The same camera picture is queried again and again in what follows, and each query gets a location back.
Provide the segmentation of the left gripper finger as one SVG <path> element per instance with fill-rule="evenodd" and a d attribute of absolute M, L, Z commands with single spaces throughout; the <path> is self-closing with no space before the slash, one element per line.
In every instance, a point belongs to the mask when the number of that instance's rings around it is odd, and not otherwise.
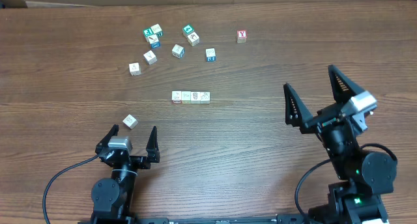
<path fill-rule="evenodd" d="M 160 151 L 157 142 L 157 127 L 153 126 L 146 146 L 147 157 L 151 163 L 160 162 Z"/>
<path fill-rule="evenodd" d="M 96 145 L 95 153 L 96 154 L 99 154 L 99 153 L 101 153 L 101 151 L 104 148 L 108 147 L 108 143 L 109 143 L 110 139 L 113 136 L 117 136 L 118 135 L 118 132 L 119 132 L 119 125 L 118 124 L 114 124 L 112 126 L 112 128 L 110 129 L 110 131 Z"/>

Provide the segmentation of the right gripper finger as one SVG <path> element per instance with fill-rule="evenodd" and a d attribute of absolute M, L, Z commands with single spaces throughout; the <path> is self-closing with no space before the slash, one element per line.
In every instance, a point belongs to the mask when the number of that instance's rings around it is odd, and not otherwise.
<path fill-rule="evenodd" d="M 334 100 L 338 104 L 346 104 L 351 97 L 364 92 L 364 89 L 350 80 L 335 65 L 328 66 L 328 75 Z"/>
<path fill-rule="evenodd" d="M 299 95 L 289 83 L 283 86 L 285 95 L 285 123 L 292 127 L 304 127 L 313 118 Z"/>

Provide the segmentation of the wooden block red picture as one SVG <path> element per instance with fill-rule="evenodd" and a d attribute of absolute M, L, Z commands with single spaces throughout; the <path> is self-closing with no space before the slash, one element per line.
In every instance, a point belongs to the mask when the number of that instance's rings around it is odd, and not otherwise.
<path fill-rule="evenodd" d="M 137 124 L 138 120 L 132 115 L 127 115 L 122 121 L 130 130 L 133 130 Z"/>

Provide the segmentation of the green letter L block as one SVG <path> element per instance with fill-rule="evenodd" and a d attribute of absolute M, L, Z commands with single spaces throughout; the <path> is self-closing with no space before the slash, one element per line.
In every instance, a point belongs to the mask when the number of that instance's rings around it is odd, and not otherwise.
<path fill-rule="evenodd" d="M 181 91 L 172 91 L 171 101 L 172 101 L 173 104 L 181 104 L 182 103 L 182 92 Z"/>

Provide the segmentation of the small wooden picture block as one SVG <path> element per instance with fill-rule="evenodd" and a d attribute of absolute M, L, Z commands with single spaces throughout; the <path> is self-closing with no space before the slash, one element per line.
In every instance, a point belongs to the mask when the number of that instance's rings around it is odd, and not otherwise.
<path fill-rule="evenodd" d="M 183 104 L 190 104 L 191 103 L 191 92 L 190 91 L 182 91 L 181 92 L 182 97 L 182 103 Z"/>

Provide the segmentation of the wooden block barrel picture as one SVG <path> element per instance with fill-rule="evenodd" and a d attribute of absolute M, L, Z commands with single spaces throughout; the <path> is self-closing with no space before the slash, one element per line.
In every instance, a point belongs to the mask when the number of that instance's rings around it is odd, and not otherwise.
<path fill-rule="evenodd" d="M 191 103 L 192 104 L 200 104 L 201 102 L 201 96 L 200 96 L 200 92 L 196 92 L 196 91 L 192 91 L 190 96 L 191 96 Z"/>

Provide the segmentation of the plain wooden block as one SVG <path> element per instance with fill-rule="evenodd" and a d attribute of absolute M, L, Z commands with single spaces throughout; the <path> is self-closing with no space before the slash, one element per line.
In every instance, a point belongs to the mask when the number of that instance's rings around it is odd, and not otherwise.
<path fill-rule="evenodd" d="M 210 92 L 200 92 L 200 103 L 210 104 Z"/>

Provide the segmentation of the wooden block text top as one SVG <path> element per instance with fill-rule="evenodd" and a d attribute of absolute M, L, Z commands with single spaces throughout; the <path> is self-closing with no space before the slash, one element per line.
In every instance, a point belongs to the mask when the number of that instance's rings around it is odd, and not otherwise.
<path fill-rule="evenodd" d="M 149 65 L 152 65 L 157 61 L 157 57 L 152 50 L 144 53 L 143 56 Z"/>

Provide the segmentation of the wooden block blue side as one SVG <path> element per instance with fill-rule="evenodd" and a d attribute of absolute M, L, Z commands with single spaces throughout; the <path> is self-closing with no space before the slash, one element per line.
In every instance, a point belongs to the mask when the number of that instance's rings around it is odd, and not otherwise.
<path fill-rule="evenodd" d="M 178 44 L 175 44 L 172 51 L 172 55 L 178 59 L 181 59 L 184 55 L 184 48 Z"/>

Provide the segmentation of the wooden block pencil picture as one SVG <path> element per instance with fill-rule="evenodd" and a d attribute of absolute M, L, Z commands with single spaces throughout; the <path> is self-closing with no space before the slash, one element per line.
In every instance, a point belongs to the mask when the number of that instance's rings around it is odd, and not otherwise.
<path fill-rule="evenodd" d="M 147 38 L 152 49 L 160 47 L 160 41 L 157 35 L 150 35 Z"/>

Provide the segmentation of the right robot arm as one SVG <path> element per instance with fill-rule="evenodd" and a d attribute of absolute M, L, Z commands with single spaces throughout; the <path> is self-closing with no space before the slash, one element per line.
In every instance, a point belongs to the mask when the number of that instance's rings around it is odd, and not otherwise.
<path fill-rule="evenodd" d="M 283 86 L 286 124 L 317 136 L 340 180 L 329 185 L 327 204 L 297 209 L 303 223 L 387 223 L 381 196 L 394 190 L 398 159 L 384 145 L 356 140 L 367 130 L 377 100 L 333 64 L 328 75 L 335 102 L 316 116 L 289 83 Z"/>

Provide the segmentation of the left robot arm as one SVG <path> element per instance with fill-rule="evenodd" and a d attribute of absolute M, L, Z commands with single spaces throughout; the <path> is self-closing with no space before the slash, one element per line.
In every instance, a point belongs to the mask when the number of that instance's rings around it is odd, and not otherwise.
<path fill-rule="evenodd" d="M 150 134 L 146 156 L 132 155 L 130 138 L 119 136 L 118 131 L 119 126 L 113 125 L 96 145 L 96 155 L 112 171 L 109 178 L 100 179 L 91 190 L 91 223 L 137 223 L 137 217 L 130 209 L 138 171 L 150 169 L 152 163 L 160 161 L 157 127 Z"/>

